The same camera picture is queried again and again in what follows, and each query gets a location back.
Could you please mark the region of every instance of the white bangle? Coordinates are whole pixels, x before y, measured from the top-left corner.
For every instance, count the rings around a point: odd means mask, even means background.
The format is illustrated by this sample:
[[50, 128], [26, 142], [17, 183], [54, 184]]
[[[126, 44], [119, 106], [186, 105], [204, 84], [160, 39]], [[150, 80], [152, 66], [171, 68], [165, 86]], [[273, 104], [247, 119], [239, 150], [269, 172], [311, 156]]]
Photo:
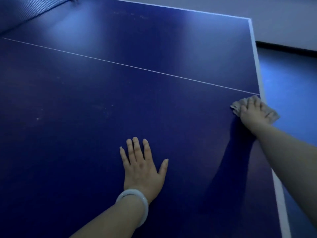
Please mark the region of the white bangle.
[[147, 199], [145, 198], [144, 194], [142, 194], [140, 191], [138, 191], [137, 189], [127, 189], [125, 191], [123, 191], [117, 198], [116, 203], [121, 200], [123, 197], [128, 196], [128, 195], [135, 195], [138, 196], [141, 200], [142, 203], [144, 205], [144, 215], [140, 221], [140, 224], [138, 225], [138, 228], [143, 225], [143, 223], [146, 221], [147, 215], [149, 213], [149, 205], [147, 202]]

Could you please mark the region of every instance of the cloth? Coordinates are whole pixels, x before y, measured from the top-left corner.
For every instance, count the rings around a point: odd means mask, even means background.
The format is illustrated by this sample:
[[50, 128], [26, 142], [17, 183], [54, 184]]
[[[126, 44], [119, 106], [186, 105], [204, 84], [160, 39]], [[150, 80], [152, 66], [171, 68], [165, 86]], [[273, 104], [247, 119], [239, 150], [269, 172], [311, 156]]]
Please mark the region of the cloth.
[[[232, 112], [233, 112], [235, 115], [237, 115], [238, 117], [240, 117], [240, 108], [241, 108], [241, 106], [242, 106], [242, 105], [247, 106], [248, 100], [249, 100], [250, 98], [252, 98], [252, 99], [255, 100], [256, 97], [257, 97], [256, 95], [253, 95], [253, 96], [251, 96], [251, 97], [249, 97], [249, 98], [244, 98], [244, 99], [241, 99], [241, 100], [239, 100], [239, 101], [234, 102], [234, 103], [230, 106], [231, 108], [233, 108]], [[264, 104], [264, 105], [265, 105], [265, 116], [267, 116], [268, 114], [270, 114], [271, 112], [273, 112], [272, 119], [270, 120], [270, 124], [273, 124], [276, 120], [278, 120], [278, 119], [280, 118], [280, 116], [278, 115], [278, 113], [277, 113], [274, 109], [270, 108], [270, 107], [267, 106], [266, 104]]]

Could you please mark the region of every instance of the hand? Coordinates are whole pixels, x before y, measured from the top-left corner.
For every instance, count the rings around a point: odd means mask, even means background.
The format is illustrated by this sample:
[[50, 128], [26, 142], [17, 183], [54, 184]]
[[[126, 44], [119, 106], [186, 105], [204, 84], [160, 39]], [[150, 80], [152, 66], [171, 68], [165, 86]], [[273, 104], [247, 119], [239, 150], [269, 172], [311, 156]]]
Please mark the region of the hand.
[[265, 115], [265, 108], [265, 104], [261, 102], [258, 96], [249, 98], [248, 106], [241, 106], [241, 121], [253, 134], [260, 126], [270, 125], [274, 113], [271, 112], [268, 115]]
[[152, 159], [151, 149], [146, 139], [143, 140], [144, 157], [137, 137], [133, 138], [134, 148], [131, 139], [128, 139], [126, 144], [128, 145], [130, 162], [126, 157], [124, 149], [120, 147], [120, 155], [125, 170], [123, 189], [139, 190], [150, 205], [163, 187], [168, 167], [168, 159], [163, 161], [157, 173]]

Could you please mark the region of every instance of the net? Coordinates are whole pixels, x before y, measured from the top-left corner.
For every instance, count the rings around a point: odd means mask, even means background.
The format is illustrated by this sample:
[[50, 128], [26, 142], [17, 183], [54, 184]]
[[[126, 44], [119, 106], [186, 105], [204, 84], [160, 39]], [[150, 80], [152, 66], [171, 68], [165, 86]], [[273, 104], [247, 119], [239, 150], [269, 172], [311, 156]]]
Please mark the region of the net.
[[68, 0], [0, 0], [0, 35]]

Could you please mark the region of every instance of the forearm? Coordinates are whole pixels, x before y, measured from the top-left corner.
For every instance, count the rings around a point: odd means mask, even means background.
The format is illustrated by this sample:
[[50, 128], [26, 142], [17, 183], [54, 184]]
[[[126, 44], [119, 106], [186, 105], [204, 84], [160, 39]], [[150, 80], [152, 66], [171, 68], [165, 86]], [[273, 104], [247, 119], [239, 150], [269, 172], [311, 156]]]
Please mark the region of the forearm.
[[271, 125], [252, 132], [276, 175], [317, 227], [317, 148]]
[[130, 238], [143, 213], [141, 199], [134, 195], [126, 196], [78, 230], [71, 238]]

